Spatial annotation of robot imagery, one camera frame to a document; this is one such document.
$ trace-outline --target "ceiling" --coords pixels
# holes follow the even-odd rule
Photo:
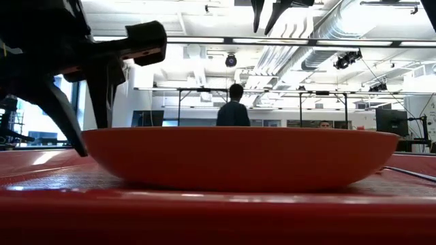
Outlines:
[[[344,0],[347,1],[360,3],[359,0]],[[273,2],[275,0],[266,0],[260,30],[254,33],[252,7],[235,6],[233,0],[82,0],[87,21],[96,37],[124,37],[124,26],[152,20],[160,21],[169,36],[264,37],[264,28]],[[312,30],[318,30],[328,20],[326,15],[338,2],[340,1],[316,0],[310,8],[288,9],[269,37],[306,38],[315,35],[311,34]],[[412,15],[412,7],[361,6],[354,12],[343,11],[340,16],[334,17],[343,19],[339,23],[343,29],[367,28],[363,35],[358,36],[360,39],[435,39],[436,33],[424,9],[418,7],[418,13]],[[209,87],[227,87],[235,79],[241,82],[241,73],[262,73],[261,60],[268,58],[267,54],[274,54],[270,56],[270,63],[275,63],[277,69],[267,70],[270,77],[250,77],[243,82],[246,88],[264,88],[272,78],[278,76],[275,89],[296,89],[305,85],[313,90],[357,90],[363,86],[367,90],[367,86],[377,82],[377,76],[379,80],[391,84],[391,88],[400,91],[407,73],[431,64],[432,61],[436,63],[436,49],[362,48],[363,59],[347,69],[336,70],[332,66],[337,55],[343,54],[338,51],[315,70],[303,71],[298,62],[294,66],[289,65],[301,51],[297,47],[201,45],[201,50],[202,59],[199,62],[189,55],[186,44],[168,45],[165,61],[153,65],[157,85],[193,86],[198,76],[203,75]],[[289,57],[282,55],[287,51]],[[237,66],[225,66],[228,53],[236,55]],[[248,99],[245,103],[251,104],[253,100]]]

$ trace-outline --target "white ceiling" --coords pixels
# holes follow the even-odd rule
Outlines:
[[[135,25],[141,22],[158,20],[162,23],[168,35],[187,36],[234,36],[261,37],[268,21],[272,3],[266,0],[264,14],[261,17],[260,30],[253,32],[253,9],[251,7],[234,7],[233,1],[140,1],[140,0],[82,0],[85,14],[94,36],[125,36],[125,25]],[[306,18],[312,18],[316,23],[337,3],[338,0],[317,0],[317,5],[307,9],[292,9],[282,15],[272,35],[276,36],[279,28],[294,25]],[[204,6],[209,6],[206,13]],[[432,28],[425,11],[420,7],[417,14],[410,14],[411,8],[377,9],[379,24],[366,35],[365,39],[434,39]],[[183,56],[184,45],[168,45],[164,62],[153,65],[155,81],[166,86],[187,86],[188,77],[193,76],[193,63]],[[226,81],[232,80],[236,68],[254,67],[262,56],[262,46],[206,46],[207,50],[222,51],[223,56],[212,56],[202,63],[206,77],[223,77],[223,87]],[[227,68],[224,65],[226,53],[235,53],[238,65]],[[316,84],[362,84],[374,80],[374,75],[380,76],[418,61],[436,61],[434,50],[405,50],[391,48],[362,48],[362,55],[367,65],[358,61],[345,70],[338,71],[332,64],[335,58],[326,61],[319,68],[323,72],[308,73],[311,86]],[[401,78],[392,78],[392,83],[401,83]]]

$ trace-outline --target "monitor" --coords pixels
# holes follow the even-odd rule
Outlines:
[[[376,109],[375,119],[377,122],[377,131],[379,132],[395,133],[403,137],[409,135],[407,112]]]
[[[164,121],[163,110],[134,111],[132,127],[161,127]]]

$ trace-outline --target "person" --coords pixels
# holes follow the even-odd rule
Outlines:
[[[239,103],[244,88],[239,84],[230,87],[230,102],[218,111],[217,126],[250,126],[247,108]]]
[[[330,123],[326,120],[323,120],[320,122],[320,129],[329,129]]]

